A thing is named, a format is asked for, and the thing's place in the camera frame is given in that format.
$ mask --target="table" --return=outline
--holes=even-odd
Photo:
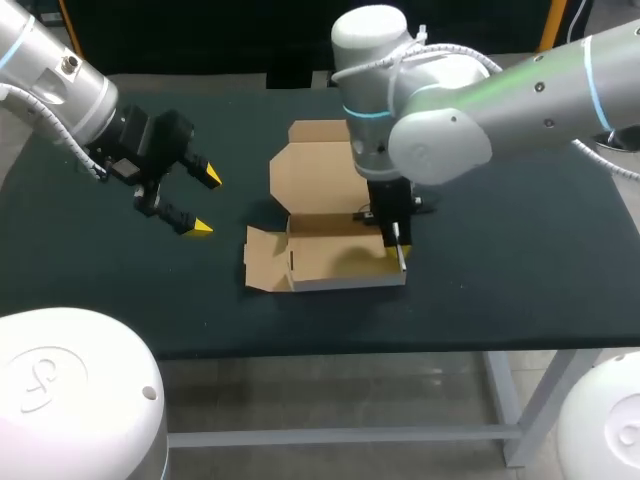
[[[0,191],[0,315],[75,306],[134,329],[160,359],[488,351],[501,425],[174,434],[173,447],[500,438],[526,463],[571,385],[605,347],[640,345],[640,239],[607,173],[570,146],[496,161],[423,190],[437,213],[414,222],[405,287],[266,294],[244,287],[246,225],[280,230],[268,161],[296,119],[340,118],[337,92],[203,97],[130,94],[177,108],[225,184],[179,167],[163,192],[213,225],[172,235],[96,185],[67,152],[32,138]],[[559,349],[522,416],[504,350]]]

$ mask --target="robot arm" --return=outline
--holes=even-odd
[[[0,106],[70,148],[96,178],[137,186],[134,207],[178,234],[212,231],[160,196],[176,162],[213,189],[221,180],[191,151],[193,125],[176,111],[158,117],[118,103],[118,90],[13,0],[0,0]]]
[[[356,170],[385,246],[411,244],[421,202],[412,182],[438,185],[492,158],[639,123],[640,21],[544,52],[502,72],[459,45],[424,46],[404,15],[363,7],[332,42]],[[578,140],[587,156],[628,178]]]

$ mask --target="gray floor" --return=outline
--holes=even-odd
[[[627,0],[596,0],[589,32],[640,17]],[[508,65],[522,56],[501,56]],[[315,75],[314,86],[325,74]],[[264,75],[120,75],[121,88],[210,92],[264,88]],[[30,131],[0,110],[0,186]],[[613,160],[640,170],[640,156]],[[640,186],[617,181],[640,227]],[[607,351],[603,358],[617,352]],[[511,353],[523,404],[553,352]],[[161,365],[171,431],[416,425],[494,421],[478,354],[402,354],[168,362]],[[178,480],[422,479],[561,480],[553,432],[526,469],[508,471],[494,442],[363,444],[181,450]]]

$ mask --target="cardboard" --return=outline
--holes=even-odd
[[[380,231],[353,221],[366,181],[353,166],[344,121],[298,121],[269,165],[273,197],[289,211],[286,232],[247,228],[246,285],[268,292],[404,285]]]

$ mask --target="white cable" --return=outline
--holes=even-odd
[[[578,18],[580,18],[580,14],[582,13],[582,9],[586,5],[586,3],[587,0],[582,0],[582,3],[580,4],[580,7],[578,7],[578,11],[576,12],[575,17],[573,17],[573,20],[571,20],[569,30],[567,31],[567,43],[571,43],[571,34],[573,33],[573,27],[576,26],[576,22],[578,21]]]
[[[587,157],[589,157],[591,160],[596,162],[601,167],[606,168],[611,173],[615,175],[620,175],[621,177],[624,177],[624,178],[628,178],[629,180],[640,182],[640,173],[634,172],[633,170],[627,170],[626,168],[619,167],[615,163],[612,163],[606,158],[604,158],[602,155],[594,151],[589,146],[582,143],[580,140],[573,140],[571,143],[573,143],[578,148],[578,150],[584,153]]]
[[[389,86],[387,87],[387,110],[389,110],[392,118],[396,116],[394,96],[396,93],[396,82],[398,80],[398,75],[400,74],[402,61],[404,60],[400,57],[400,55],[407,50],[411,50],[416,45],[424,47],[427,38],[427,26],[420,25],[420,29],[418,31],[418,34],[416,35],[415,40],[412,40],[405,46],[400,47],[400,50],[395,52],[396,58],[393,62],[393,66],[391,67],[391,76],[389,77]]]
[[[41,115],[42,118],[44,118],[44,120],[54,128],[56,133],[60,136],[62,143],[66,145],[76,157],[78,157],[91,176],[97,180],[107,176],[106,170],[94,162],[89,155],[84,152],[82,147],[78,145],[78,142],[75,141],[58,117],[56,117],[44,103],[26,90],[8,83],[0,83],[0,93],[2,93],[2,91],[9,92],[10,94],[18,97],[22,101],[26,102],[31,109],[35,111],[35,113]]]
[[[421,45],[417,45],[414,48],[409,48],[401,53],[394,52],[390,55],[387,55],[380,60],[376,60],[375,62],[367,63],[364,65],[357,65],[355,67],[345,68],[344,70],[340,70],[333,74],[331,79],[338,83],[339,80],[349,77],[351,75],[356,75],[358,73],[366,72],[368,70],[373,70],[375,68],[383,68],[393,65],[398,60],[404,60],[409,57],[414,57],[417,55],[429,53],[429,52],[438,52],[444,51],[448,53],[459,53],[462,55],[468,55],[470,57],[475,58],[480,63],[482,63],[489,70],[496,71],[495,69],[500,69],[500,67],[492,61],[490,58],[485,57],[480,52],[469,48],[463,47],[462,45],[456,45],[455,43],[434,43],[433,45],[427,45],[425,47]]]

